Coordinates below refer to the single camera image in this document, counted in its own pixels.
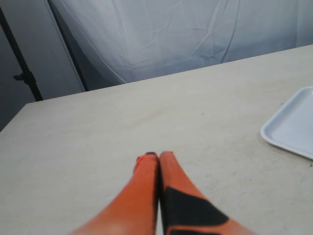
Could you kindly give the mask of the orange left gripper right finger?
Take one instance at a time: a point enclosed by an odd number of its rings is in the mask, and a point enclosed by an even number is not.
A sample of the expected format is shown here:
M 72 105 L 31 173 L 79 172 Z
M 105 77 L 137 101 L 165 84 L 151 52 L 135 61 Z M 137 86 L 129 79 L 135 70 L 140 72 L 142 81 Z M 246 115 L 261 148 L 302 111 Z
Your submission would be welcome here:
M 216 208 L 192 183 L 171 151 L 159 157 L 165 235 L 254 235 Z

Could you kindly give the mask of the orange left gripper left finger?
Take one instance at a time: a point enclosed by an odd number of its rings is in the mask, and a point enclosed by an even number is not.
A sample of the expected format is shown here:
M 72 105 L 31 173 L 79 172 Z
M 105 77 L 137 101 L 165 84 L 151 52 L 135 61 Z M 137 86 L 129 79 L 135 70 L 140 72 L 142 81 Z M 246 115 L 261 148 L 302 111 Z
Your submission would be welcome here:
M 158 207 L 158 156 L 139 156 L 121 192 L 73 235 L 154 235 Z

